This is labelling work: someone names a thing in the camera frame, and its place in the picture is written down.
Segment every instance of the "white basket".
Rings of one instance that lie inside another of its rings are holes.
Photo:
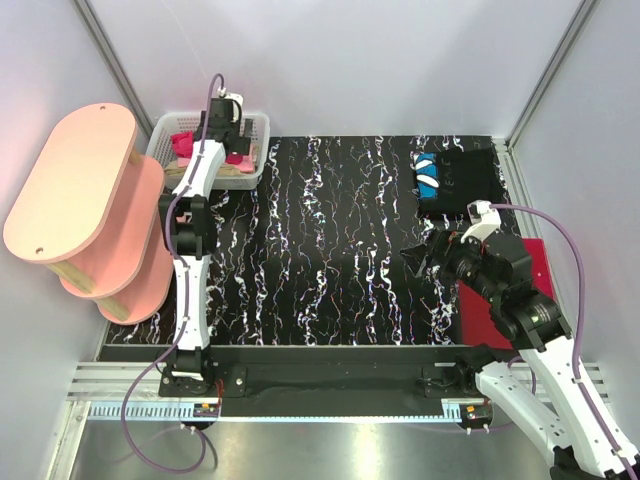
[[[240,133],[244,132],[244,120],[253,120],[251,144],[258,146],[256,171],[233,177],[218,176],[213,181],[214,190],[253,190],[258,186],[269,150],[269,117],[264,113],[244,113]],[[171,135],[195,132],[200,124],[200,112],[179,112],[163,115],[153,129],[146,154],[155,158],[162,167],[178,157],[171,148]]]

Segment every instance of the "black cloth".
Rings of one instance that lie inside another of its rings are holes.
[[[419,199],[422,213],[468,215],[467,205],[471,202],[502,200],[493,149],[463,152],[452,148],[435,155],[435,166],[439,186],[431,198]]]

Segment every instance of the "red cloth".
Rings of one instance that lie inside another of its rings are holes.
[[[523,242],[532,258],[534,286],[542,293],[555,298],[543,241],[539,238],[525,238]],[[486,300],[466,285],[458,283],[460,285],[462,343],[465,345],[486,343],[494,348],[511,349],[511,344],[493,325],[489,315],[489,304]]]
[[[171,135],[171,146],[178,157],[191,158],[193,155],[193,132]]]

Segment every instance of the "marble pattern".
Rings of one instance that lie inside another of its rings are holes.
[[[255,191],[213,192],[218,249],[207,286],[213,344],[449,344],[458,292],[411,276],[400,249],[460,216],[417,213],[414,155],[491,146],[490,137],[273,138]],[[504,178],[496,163],[496,175]],[[509,201],[504,192],[504,200]],[[503,214],[503,229],[518,234]],[[168,344],[175,290],[160,312],[111,325],[107,344]]]

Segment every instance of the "wall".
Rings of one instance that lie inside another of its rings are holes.
[[[123,99],[71,2],[2,2],[0,63],[3,225],[58,120],[89,103]],[[0,263],[0,478],[40,479],[77,361],[91,359],[105,320],[3,242]]]
[[[220,71],[274,135],[493,134],[578,0],[91,0],[151,117]]]
[[[584,356],[597,360],[627,435],[640,442],[640,3],[601,2],[515,153],[533,205],[575,236],[587,274]],[[575,264],[544,229],[558,286],[575,318]]]

